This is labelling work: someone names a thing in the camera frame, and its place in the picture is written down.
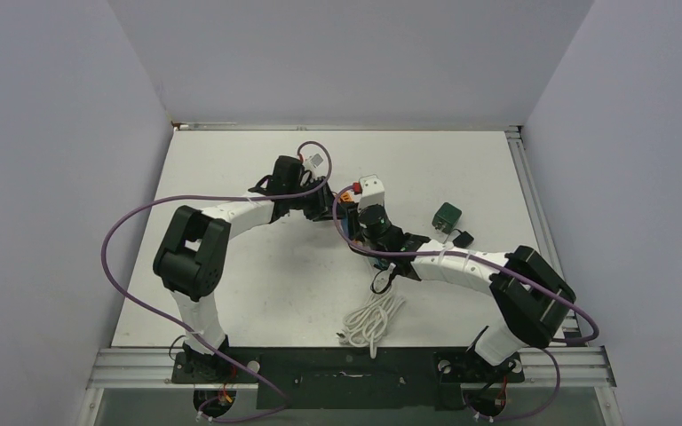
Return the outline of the teal power strip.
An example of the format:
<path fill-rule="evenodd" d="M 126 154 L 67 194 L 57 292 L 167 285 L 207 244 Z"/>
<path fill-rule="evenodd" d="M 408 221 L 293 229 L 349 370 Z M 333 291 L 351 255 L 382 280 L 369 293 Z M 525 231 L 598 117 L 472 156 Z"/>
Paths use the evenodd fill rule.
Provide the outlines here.
<path fill-rule="evenodd" d="M 389 261 L 376 260 L 373 267 L 379 271 L 391 271 L 395 268 L 395 264 Z"/>

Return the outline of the green cube plug adapter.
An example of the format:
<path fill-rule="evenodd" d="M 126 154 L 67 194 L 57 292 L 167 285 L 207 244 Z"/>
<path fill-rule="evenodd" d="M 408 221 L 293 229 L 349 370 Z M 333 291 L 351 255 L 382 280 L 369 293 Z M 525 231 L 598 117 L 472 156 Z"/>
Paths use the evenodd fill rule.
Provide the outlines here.
<path fill-rule="evenodd" d="M 449 202 L 443 202 L 432 217 L 432 227 L 434 230 L 450 234 L 461 218 L 463 212 Z"/>

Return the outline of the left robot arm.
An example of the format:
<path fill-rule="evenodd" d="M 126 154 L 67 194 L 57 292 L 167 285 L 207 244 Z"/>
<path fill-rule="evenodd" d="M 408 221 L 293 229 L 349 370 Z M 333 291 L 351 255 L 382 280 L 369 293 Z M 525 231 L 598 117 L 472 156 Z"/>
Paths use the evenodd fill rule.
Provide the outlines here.
<path fill-rule="evenodd" d="M 229 241 L 296 210 L 313 222 L 331 216 L 333 193 L 320 175 L 323 159 L 282 155 L 271 174 L 241 197 L 207 209 L 177 208 L 155 255 L 153 271 L 177 303 L 186 333 L 184 352 L 208 382 L 224 378 L 229 358 L 213 295 L 225 269 Z"/>

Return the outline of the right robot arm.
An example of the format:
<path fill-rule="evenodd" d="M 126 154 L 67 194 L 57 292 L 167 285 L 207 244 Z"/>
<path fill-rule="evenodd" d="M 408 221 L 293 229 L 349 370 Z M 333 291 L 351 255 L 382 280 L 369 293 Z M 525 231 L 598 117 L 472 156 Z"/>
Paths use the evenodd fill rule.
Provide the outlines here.
<path fill-rule="evenodd" d="M 393 276 L 439 281 L 491 296 L 500 320 L 482 330 L 466 356 L 468 372 L 479 380 L 496 374 L 525 347 L 546 348 L 559 330 L 575 292 L 533 248 L 488 253 L 406 233 L 393 225 L 381 205 L 339 208 L 344 236 Z"/>

